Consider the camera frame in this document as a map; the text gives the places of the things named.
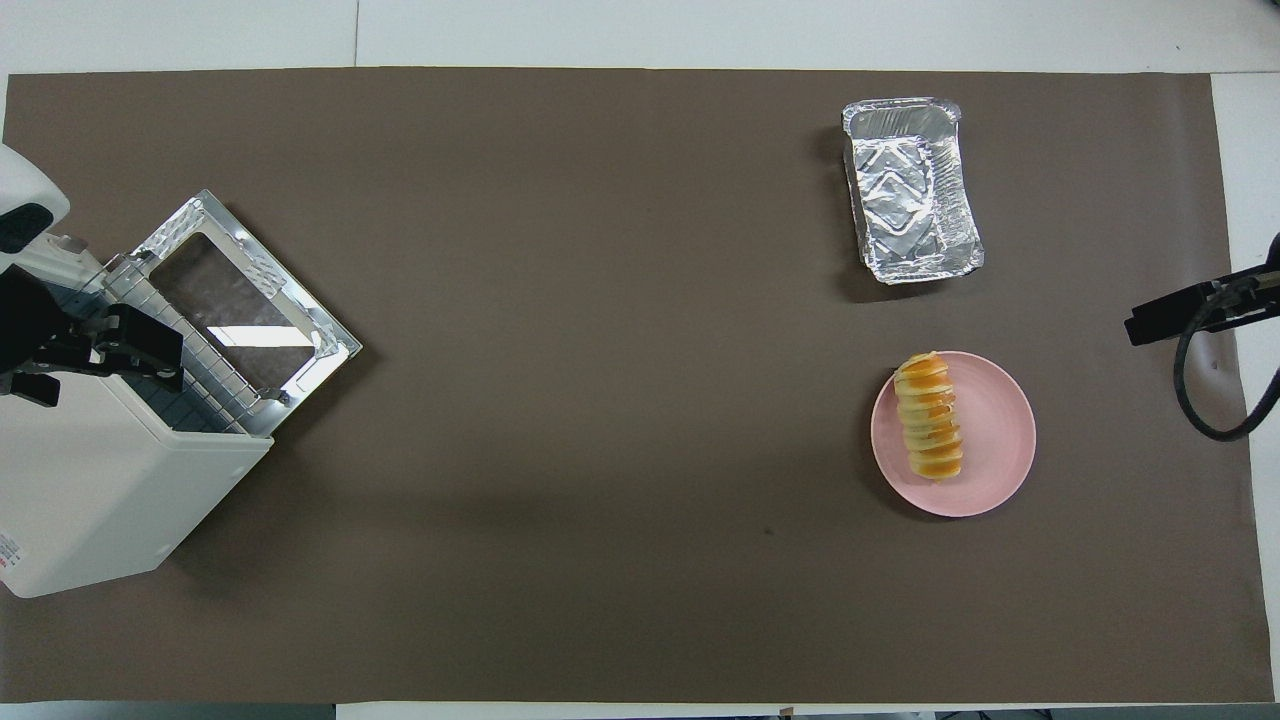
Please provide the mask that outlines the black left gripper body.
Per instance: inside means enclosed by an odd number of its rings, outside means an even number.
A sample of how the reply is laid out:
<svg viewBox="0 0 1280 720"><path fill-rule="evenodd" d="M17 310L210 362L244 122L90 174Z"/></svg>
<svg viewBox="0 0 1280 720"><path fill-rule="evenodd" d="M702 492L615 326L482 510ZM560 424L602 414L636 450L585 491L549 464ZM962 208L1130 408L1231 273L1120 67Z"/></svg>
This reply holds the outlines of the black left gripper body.
<svg viewBox="0 0 1280 720"><path fill-rule="evenodd" d="M70 325L47 286L28 270L1 275L1 393L55 407L60 380L26 368Z"/></svg>

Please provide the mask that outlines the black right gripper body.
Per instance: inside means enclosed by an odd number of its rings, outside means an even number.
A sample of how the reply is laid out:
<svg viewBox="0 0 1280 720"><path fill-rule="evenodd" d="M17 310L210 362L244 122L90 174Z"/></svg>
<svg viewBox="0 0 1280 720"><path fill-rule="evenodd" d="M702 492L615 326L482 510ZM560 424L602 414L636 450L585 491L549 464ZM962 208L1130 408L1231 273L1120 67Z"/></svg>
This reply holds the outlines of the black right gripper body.
<svg viewBox="0 0 1280 720"><path fill-rule="evenodd" d="M1210 314L1211 327L1242 327L1279 315L1279 265L1263 263L1210 282L1211 297L1228 292L1233 284L1247 288L1229 293Z"/></svg>

